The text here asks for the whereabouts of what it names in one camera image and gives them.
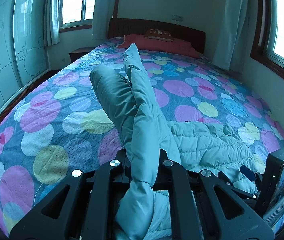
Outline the teal quilted down jacket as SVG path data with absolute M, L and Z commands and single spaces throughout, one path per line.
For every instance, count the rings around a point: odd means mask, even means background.
M 238 189 L 256 193 L 240 174 L 245 165 L 261 170 L 253 154 L 226 124 L 167 121 L 135 44 L 124 52 L 126 75 L 102 64 L 90 73 L 95 95 L 119 132 L 131 162 L 131 182 L 115 215 L 116 239 L 161 239 L 171 235 L 167 191 L 154 191 L 160 150 L 187 170 L 224 172 Z

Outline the colourful polka dot bedspread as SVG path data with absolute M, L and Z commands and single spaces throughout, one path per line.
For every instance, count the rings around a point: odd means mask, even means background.
M 73 170 L 96 170 L 122 148 L 89 78 L 98 64 L 125 75 L 121 42 L 108 40 L 44 81 L 0 123 L 4 235 Z M 239 168 L 263 172 L 268 154 L 284 147 L 284 129 L 267 103 L 204 56 L 139 53 L 181 165 L 222 171 L 235 187 L 256 193 Z

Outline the white curtain right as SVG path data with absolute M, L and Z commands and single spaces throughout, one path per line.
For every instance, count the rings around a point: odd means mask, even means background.
M 213 64 L 233 72 L 242 70 L 248 28 L 249 0 L 226 0 Z

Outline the white curtain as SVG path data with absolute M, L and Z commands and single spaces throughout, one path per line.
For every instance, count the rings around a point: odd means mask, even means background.
M 59 0 L 45 0 L 44 9 L 44 45 L 46 47 L 60 42 Z
M 242 70 L 248 28 L 249 0 L 226 0 L 213 64 L 233 72 Z
M 107 37 L 109 20 L 113 16 L 115 0 L 95 0 L 92 38 L 93 40 L 104 40 Z

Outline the red pillow blanket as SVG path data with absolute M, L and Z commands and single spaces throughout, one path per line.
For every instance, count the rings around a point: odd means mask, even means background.
M 180 39 L 174 39 L 173 41 L 162 41 L 152 38 L 145 38 L 143 35 L 131 34 L 125 35 L 124 41 L 122 44 L 118 44 L 117 48 L 127 49 L 132 43 L 135 43 L 139 50 L 162 51 L 193 58 L 200 58 L 200 53 L 192 47 L 191 42 Z

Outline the brown embroidered cushion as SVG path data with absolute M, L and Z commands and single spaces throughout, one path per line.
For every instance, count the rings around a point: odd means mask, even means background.
M 166 41 L 166 42 L 174 41 L 174 38 L 168 31 L 161 30 L 161 29 L 149 29 L 145 33 L 144 38 L 151 38 L 151 39 L 161 40 L 161 41 Z

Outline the dark wooden nightstand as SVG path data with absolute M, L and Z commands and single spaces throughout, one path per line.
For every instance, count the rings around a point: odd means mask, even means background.
M 69 53 L 70 62 L 71 63 L 75 62 L 80 57 L 90 53 L 93 49 L 95 49 L 95 47 L 82 47 L 82 48 L 78 48 L 76 50 L 73 50 L 72 52 Z

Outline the white patterned wardrobe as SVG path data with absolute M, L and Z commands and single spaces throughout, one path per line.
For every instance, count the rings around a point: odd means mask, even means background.
M 0 111 L 22 88 L 47 72 L 45 0 L 0 0 Z

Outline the white curtain middle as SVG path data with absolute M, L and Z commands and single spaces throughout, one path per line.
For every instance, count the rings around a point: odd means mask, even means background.
M 92 38 L 93 40 L 104 40 L 107 37 L 109 20 L 113 16 L 115 0 L 95 0 Z

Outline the white curtain left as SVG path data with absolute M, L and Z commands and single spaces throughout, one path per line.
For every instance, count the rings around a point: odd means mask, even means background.
M 45 0 L 44 9 L 44 45 L 46 47 L 60 42 L 59 0 Z

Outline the left window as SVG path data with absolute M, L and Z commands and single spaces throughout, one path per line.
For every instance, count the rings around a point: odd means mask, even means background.
M 90 29 L 95 0 L 59 0 L 60 33 Z

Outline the wall socket plate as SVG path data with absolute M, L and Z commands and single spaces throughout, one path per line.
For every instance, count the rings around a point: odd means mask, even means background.
M 182 22 L 184 20 L 184 18 L 182 16 L 173 15 L 172 20 Z

